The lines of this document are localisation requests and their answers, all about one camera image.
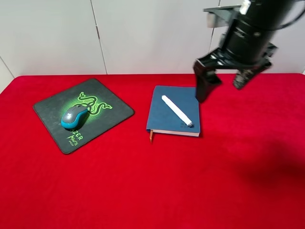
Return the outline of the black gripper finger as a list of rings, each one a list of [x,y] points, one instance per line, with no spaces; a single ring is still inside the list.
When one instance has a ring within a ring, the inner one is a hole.
[[[216,74],[215,66],[206,66],[200,61],[195,61],[193,70],[196,78],[195,97],[199,103],[203,103],[222,81]]]
[[[260,69],[238,69],[233,80],[234,87],[238,90],[243,89],[260,72]]]

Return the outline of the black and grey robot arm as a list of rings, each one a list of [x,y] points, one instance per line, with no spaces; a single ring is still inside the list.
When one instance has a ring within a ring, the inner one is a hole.
[[[270,59],[277,50],[270,42],[273,35],[305,14],[302,10],[293,20],[283,23],[295,3],[294,0],[245,0],[241,5],[204,9],[208,27],[228,26],[228,29],[216,49],[194,62],[198,102],[204,102],[222,83],[216,75],[218,69],[236,70],[233,85],[240,90],[272,66]]]

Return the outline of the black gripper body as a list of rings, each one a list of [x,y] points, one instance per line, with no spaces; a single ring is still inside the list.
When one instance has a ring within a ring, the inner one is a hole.
[[[194,70],[257,69],[277,51],[277,47],[270,43],[272,35],[272,31],[252,27],[237,18],[232,19],[219,47],[197,59]]]

